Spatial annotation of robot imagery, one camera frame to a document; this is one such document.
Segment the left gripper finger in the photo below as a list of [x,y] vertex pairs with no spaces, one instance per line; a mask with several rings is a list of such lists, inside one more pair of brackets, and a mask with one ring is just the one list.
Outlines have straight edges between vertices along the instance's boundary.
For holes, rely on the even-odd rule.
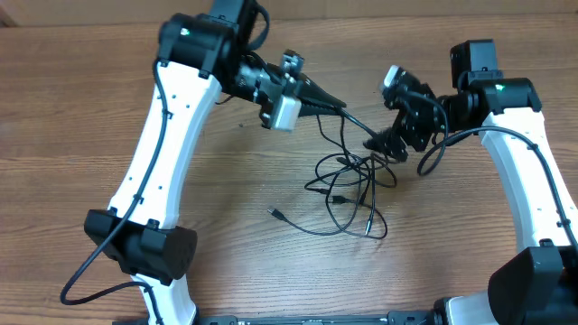
[[326,108],[345,108],[347,104],[319,87],[306,74],[299,75],[296,96],[307,104]]
[[324,107],[309,102],[303,102],[298,116],[337,116],[338,114],[339,109],[336,107]]

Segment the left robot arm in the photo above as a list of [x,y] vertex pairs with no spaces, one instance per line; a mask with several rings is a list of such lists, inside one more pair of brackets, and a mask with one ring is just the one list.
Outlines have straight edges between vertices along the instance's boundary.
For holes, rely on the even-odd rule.
[[303,73],[286,51],[279,65],[256,50],[266,10],[253,0],[217,1],[207,14],[176,14],[159,32],[154,95],[126,176],[86,234],[144,296],[150,324],[192,324],[197,309],[186,274],[197,234],[178,224],[180,199],[200,131],[221,94],[258,104],[262,126],[290,131],[301,116],[335,115],[344,103]]

